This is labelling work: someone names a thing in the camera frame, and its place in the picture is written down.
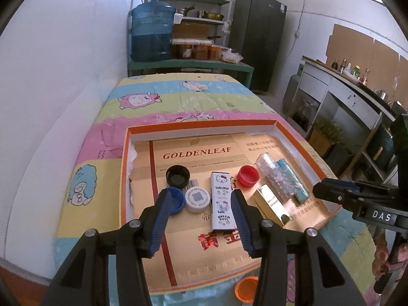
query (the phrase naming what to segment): red chinese characters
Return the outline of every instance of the red chinese characters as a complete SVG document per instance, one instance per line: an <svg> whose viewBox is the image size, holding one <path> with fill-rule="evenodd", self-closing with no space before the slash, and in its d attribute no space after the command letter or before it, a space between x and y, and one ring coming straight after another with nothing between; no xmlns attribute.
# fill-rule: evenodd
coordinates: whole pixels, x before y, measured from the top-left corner
<svg viewBox="0 0 408 306"><path fill-rule="evenodd" d="M198 240L201 242L201 246L203 247L204 251L210 246L218 247L217 235L213 232L210 232L206 235L201 234L200 236L198 236Z"/></svg>
<svg viewBox="0 0 408 306"><path fill-rule="evenodd" d="M227 244L231 244L241 240L241 237L239 236L238 231L234 230L231 233L224 233L224 239L227 241Z"/></svg>

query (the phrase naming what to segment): kitchen counter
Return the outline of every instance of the kitchen counter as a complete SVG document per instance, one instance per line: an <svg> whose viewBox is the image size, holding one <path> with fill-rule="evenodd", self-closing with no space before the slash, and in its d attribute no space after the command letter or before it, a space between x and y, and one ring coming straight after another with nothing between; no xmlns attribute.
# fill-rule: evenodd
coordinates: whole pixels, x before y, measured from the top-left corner
<svg viewBox="0 0 408 306"><path fill-rule="evenodd" d="M356 155L342 176L350 176L354 165L362 158L367 159L366 147L372 140L382 123L390 125L394 116L374 97L358 85L352 83L344 75L327 67L323 62L302 57L305 62L299 85L295 91L286 120L305 139L309 139L313 124L324 119L342 128L342 138L347 139L350 146L355 146ZM303 127L292 117L296 112L304 113L306 122ZM388 181L397 172L381 171L373 160L367 159L383 182Z"/></svg>
<svg viewBox="0 0 408 306"><path fill-rule="evenodd" d="M338 71L335 71L332 68L329 68L328 66L326 66L325 64L323 64L320 61L310 59L309 57L306 57L306 56L302 57L302 61L304 61L305 63L308 63L308 64L310 64L310 65L312 65L312 66L314 66L314 67L328 73L329 75L337 78L339 81L346 84L353 91L357 92L360 96L362 96L366 100L370 101L370 103L372 105L374 105L375 107L377 107L380 111L382 111L382 113L386 117L388 117L391 120L391 122L395 121L395 117L385 107L383 107L377 100L375 100L373 97L371 97L367 92L362 90L360 87L353 84L350 80L348 80L346 77L344 77L344 75L342 75Z"/></svg>

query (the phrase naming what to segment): drawer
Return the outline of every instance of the drawer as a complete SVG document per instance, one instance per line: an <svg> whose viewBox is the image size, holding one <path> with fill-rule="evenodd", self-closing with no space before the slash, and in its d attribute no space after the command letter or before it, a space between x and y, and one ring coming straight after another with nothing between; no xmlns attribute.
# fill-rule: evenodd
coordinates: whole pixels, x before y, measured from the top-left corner
<svg viewBox="0 0 408 306"><path fill-rule="evenodd" d="M322 102L327 90L327 85L311 75L303 73L299 88L309 94L312 98L316 99L316 101Z"/></svg>
<svg viewBox="0 0 408 306"><path fill-rule="evenodd" d="M355 113L369 129L374 127L378 119L378 113L358 93L335 78L332 79L329 85L329 92Z"/></svg>
<svg viewBox="0 0 408 306"><path fill-rule="evenodd" d="M366 126L368 126L369 129L374 127L378 119L378 114L361 97L358 95L351 97L348 100L347 106Z"/></svg>
<svg viewBox="0 0 408 306"><path fill-rule="evenodd" d="M342 83L335 77L333 77L330 82L329 92L345 105L347 105L347 101L349 99L357 96L357 94L351 88L349 88L346 84Z"/></svg>
<svg viewBox="0 0 408 306"><path fill-rule="evenodd" d="M331 79L333 78L331 75L329 75L327 72L324 72L323 70L320 70L319 68L309 64L305 63L305 67L303 69L304 72L307 74L319 79L322 83L325 83L326 85L330 84Z"/></svg>

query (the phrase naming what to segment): black bottle cap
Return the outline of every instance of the black bottle cap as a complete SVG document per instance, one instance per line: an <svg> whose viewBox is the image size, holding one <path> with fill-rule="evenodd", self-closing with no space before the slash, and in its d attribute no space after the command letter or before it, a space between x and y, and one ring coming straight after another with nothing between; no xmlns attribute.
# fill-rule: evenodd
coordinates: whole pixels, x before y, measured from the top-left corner
<svg viewBox="0 0 408 306"><path fill-rule="evenodd" d="M190 180L190 172L183 165L172 165L166 171L166 181L169 186L182 189Z"/></svg>

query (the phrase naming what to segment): green table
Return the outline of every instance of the green table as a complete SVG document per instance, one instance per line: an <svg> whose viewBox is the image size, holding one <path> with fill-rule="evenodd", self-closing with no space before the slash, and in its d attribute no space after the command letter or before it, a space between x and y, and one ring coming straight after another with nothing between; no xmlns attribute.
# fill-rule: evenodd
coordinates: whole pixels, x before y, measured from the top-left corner
<svg viewBox="0 0 408 306"><path fill-rule="evenodd" d="M171 59L158 62L134 62L130 61L128 64L128 74L131 76L138 76L143 74L144 69L155 68L201 68L201 69L225 69L234 70L246 73L244 86L249 88L252 79L254 68L238 62L237 64L227 63L223 61L207 61L207 60L192 60L192 59Z"/></svg>

